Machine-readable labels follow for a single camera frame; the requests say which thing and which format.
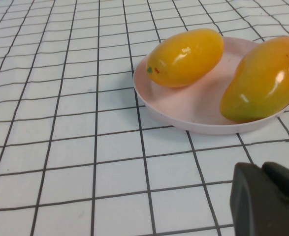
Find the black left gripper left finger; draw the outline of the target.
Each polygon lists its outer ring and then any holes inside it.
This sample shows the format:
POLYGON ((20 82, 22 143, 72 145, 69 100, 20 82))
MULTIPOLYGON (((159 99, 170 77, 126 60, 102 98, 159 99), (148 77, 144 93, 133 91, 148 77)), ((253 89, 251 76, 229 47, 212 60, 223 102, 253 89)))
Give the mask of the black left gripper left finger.
POLYGON ((235 165, 230 210, 237 236, 289 236, 289 197, 262 167, 235 165))

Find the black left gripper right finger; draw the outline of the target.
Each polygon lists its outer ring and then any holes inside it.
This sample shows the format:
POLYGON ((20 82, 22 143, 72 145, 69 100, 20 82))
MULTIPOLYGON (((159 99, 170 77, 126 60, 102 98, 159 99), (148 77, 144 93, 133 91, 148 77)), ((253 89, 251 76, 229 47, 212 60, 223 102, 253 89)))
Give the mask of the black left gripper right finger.
POLYGON ((289 169, 275 162, 265 162, 263 171, 289 197, 289 169))

